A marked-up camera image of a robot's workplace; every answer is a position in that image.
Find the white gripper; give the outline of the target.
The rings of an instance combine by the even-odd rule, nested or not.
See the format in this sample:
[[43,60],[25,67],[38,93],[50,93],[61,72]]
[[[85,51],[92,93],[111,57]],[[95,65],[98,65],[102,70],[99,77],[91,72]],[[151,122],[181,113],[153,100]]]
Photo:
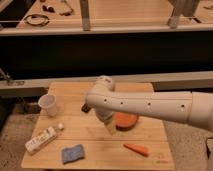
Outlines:
[[116,133],[116,125],[112,113],[96,113],[96,116],[111,135]]

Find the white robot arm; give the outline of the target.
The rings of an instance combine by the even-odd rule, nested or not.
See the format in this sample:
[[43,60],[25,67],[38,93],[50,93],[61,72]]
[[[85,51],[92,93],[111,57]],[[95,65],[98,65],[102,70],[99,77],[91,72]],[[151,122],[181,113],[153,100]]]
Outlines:
[[213,132],[213,93],[117,92],[111,77],[100,76],[87,92],[85,103],[105,124],[114,112],[124,112]]

